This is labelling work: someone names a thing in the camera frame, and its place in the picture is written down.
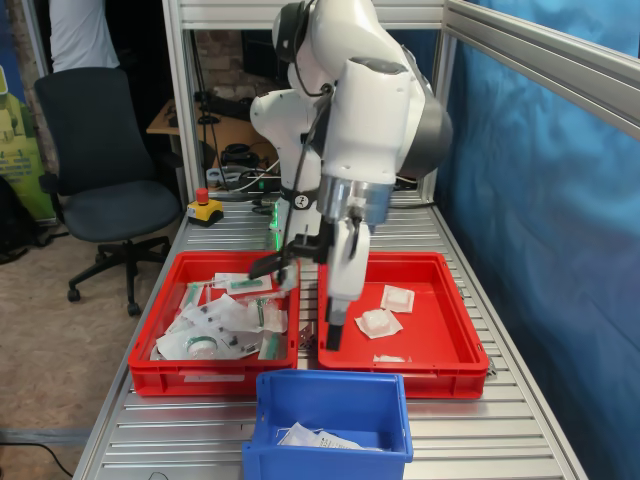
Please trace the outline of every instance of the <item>green light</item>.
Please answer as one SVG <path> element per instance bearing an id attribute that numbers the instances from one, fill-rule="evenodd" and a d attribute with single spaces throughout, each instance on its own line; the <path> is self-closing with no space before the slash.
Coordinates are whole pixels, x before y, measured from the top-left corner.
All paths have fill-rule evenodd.
<path id="1" fill-rule="evenodd" d="M 276 250 L 280 250 L 280 234 L 278 233 L 278 202 L 273 205 L 273 218 L 269 228 L 275 232 Z"/>

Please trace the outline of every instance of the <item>red plastic crate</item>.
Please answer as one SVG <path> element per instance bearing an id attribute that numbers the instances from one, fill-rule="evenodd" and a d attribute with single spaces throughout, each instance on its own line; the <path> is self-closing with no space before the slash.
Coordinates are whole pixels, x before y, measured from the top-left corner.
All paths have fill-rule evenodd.
<path id="1" fill-rule="evenodd" d="M 278 300 L 280 309 L 288 310 L 287 358 L 258 360 L 252 355 L 240 360 L 151 361 L 156 340 L 173 322 L 187 284 L 209 280 L 216 272 L 246 273 L 265 252 L 185 252 L 176 256 L 153 308 L 138 336 L 129 368 L 133 384 L 140 395 L 255 395 L 256 377 L 262 372 L 296 368 L 298 365 L 298 322 L 300 291 Z M 211 300 L 226 290 L 211 290 Z M 204 292 L 200 305 L 205 303 Z"/>
<path id="2" fill-rule="evenodd" d="M 385 285 L 415 292 L 412 313 L 394 313 L 403 330 L 370 339 L 356 325 L 363 312 L 380 308 Z M 326 349 L 329 329 L 327 269 L 318 277 L 318 363 L 331 370 L 400 373 L 407 397 L 478 398 L 482 395 L 489 359 L 471 318 L 439 253 L 369 255 L 365 286 L 352 302 L 339 352 Z M 391 355 L 411 362 L 374 362 L 374 355 Z"/>

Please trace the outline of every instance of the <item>bag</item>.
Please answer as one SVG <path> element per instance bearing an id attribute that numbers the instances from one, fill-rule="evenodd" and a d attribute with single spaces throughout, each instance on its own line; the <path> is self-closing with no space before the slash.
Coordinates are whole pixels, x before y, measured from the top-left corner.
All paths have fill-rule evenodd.
<path id="1" fill-rule="evenodd" d="M 50 235 L 41 242 L 39 236 L 45 231 L 22 205 L 9 182 L 0 176 L 0 265 L 23 256 L 28 245 L 45 247 L 53 238 L 67 235 Z"/>

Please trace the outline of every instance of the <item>wooden desk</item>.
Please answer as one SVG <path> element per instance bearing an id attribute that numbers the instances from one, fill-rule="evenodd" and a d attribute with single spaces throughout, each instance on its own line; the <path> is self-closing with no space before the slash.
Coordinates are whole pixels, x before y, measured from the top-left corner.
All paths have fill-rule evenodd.
<path id="1" fill-rule="evenodd" d="M 196 116 L 201 115 L 200 103 L 194 102 Z M 169 120 L 175 117 L 175 101 L 169 100 L 165 106 L 160 110 L 160 113 L 153 119 L 151 125 L 147 128 L 147 133 L 150 134 L 163 134 L 180 136 L 180 129 L 169 125 Z M 267 163 L 271 165 L 278 159 L 276 149 L 273 148 L 266 138 L 255 131 L 251 122 L 244 120 L 238 120 L 237 118 L 225 117 L 223 115 L 214 115 L 220 119 L 220 123 L 216 123 L 214 128 L 216 130 L 216 138 L 218 140 L 218 148 L 222 152 L 225 147 L 232 143 L 244 143 L 251 145 L 251 151 L 257 153 L 261 158 L 267 157 Z M 215 142 L 213 141 L 213 135 L 211 134 L 211 127 L 209 125 L 197 125 L 198 138 L 200 141 L 204 140 L 204 128 L 207 127 L 207 144 L 211 148 L 215 148 Z"/>

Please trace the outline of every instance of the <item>chair base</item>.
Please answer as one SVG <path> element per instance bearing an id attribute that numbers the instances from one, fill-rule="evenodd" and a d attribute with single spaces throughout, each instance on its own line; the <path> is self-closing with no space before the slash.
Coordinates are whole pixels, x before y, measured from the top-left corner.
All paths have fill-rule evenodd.
<path id="1" fill-rule="evenodd" d="M 152 252 L 151 249 L 162 245 L 162 252 Z M 169 254 L 171 243 L 169 237 L 158 237 L 150 240 L 144 240 L 139 243 L 133 243 L 131 240 L 127 240 L 122 245 L 98 245 L 98 253 L 96 255 L 96 263 L 87 268 L 84 272 L 76 275 L 69 281 L 69 292 L 67 293 L 67 299 L 70 302 L 77 302 L 80 300 L 80 292 L 76 286 L 80 282 L 84 282 L 88 278 L 93 277 L 99 273 L 104 272 L 116 265 L 122 265 L 123 263 L 127 267 L 127 298 L 129 305 L 127 305 L 127 313 L 129 316 L 140 315 L 140 307 L 134 298 L 134 278 L 138 275 L 138 262 L 155 262 L 164 263 Z"/>

